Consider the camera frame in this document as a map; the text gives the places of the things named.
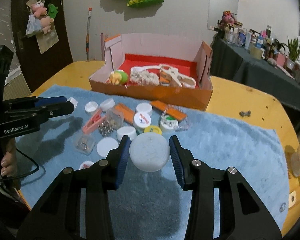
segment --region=pink plush toy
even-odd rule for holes
[[[49,16],[43,17],[41,20],[41,25],[42,25],[42,31],[44,34],[47,34],[51,30],[51,23],[53,23],[53,19],[51,19]]]
[[[43,7],[43,2],[41,1],[38,1],[35,4],[33,4],[31,8],[33,11],[33,15],[37,18],[47,14],[47,8]]]
[[[232,18],[230,11],[223,12],[222,22],[228,24],[234,24],[234,19]]]

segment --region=yellow table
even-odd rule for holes
[[[103,61],[74,62],[41,85],[33,93],[33,96],[39,96],[54,84],[91,90],[88,78],[101,68],[103,64]],[[251,117],[244,117],[244,120],[249,124],[265,129],[275,129],[285,151],[286,158],[289,160],[294,149],[298,147],[298,139],[280,102],[271,95],[229,80],[212,77],[211,81],[213,93],[207,112],[242,120],[239,112],[250,110]],[[300,177],[293,177],[290,170],[288,176],[290,192],[296,191],[297,201],[288,210],[282,230],[283,236],[300,217]]]

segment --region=blue cloth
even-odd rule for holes
[[[51,87],[41,96],[61,95],[78,101],[73,114],[52,118],[41,125],[40,131],[17,138],[17,147],[41,166],[39,172],[21,182],[21,191],[31,207],[63,168],[78,169],[84,161],[102,159],[96,147],[90,155],[77,152],[74,140],[89,119],[85,104],[89,101],[100,104],[109,96],[60,86]],[[131,109],[145,102],[120,96],[112,98]],[[222,170],[236,167],[282,229],[288,208],[284,212],[279,209],[282,203],[288,203],[289,181],[286,158],[275,130],[193,109],[183,110],[191,123],[189,130],[164,134],[164,137],[168,140],[176,134],[183,148],[191,150],[196,159],[210,167]],[[154,111],[152,124],[159,124],[160,115]],[[92,135],[97,142],[102,138],[98,131]],[[33,168],[28,160],[18,156],[19,174]],[[184,239],[191,194],[191,191],[183,192],[177,184],[171,159],[161,171],[153,173],[137,169],[129,160],[123,184],[117,191],[108,192],[115,239]],[[219,227],[219,198],[215,190],[214,237],[219,235]]]

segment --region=black cable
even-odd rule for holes
[[[22,179],[22,178],[25,178],[25,177],[28,177],[34,173],[36,173],[40,167],[39,165],[35,162],[35,160],[31,159],[28,155],[24,154],[22,151],[20,151],[18,148],[16,148],[16,150],[18,152],[20,152],[24,157],[26,157],[28,160],[30,160],[31,162],[33,162],[33,164],[36,166],[36,168],[33,170],[33,171],[30,171],[30,172],[27,172],[25,174],[22,174],[20,176],[14,176],[14,177],[9,177],[9,178],[6,178],[6,179],[0,179],[0,182],[2,181],[7,181],[7,180],[13,180],[13,179]]]

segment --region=brown door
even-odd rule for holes
[[[59,38],[55,45],[41,54],[35,36],[19,39],[20,36],[26,34],[29,19],[27,1],[11,0],[11,25],[22,73],[29,89],[34,92],[55,73],[72,63],[73,60],[68,43],[62,0],[51,0],[51,3],[58,7],[59,11],[54,20]]]

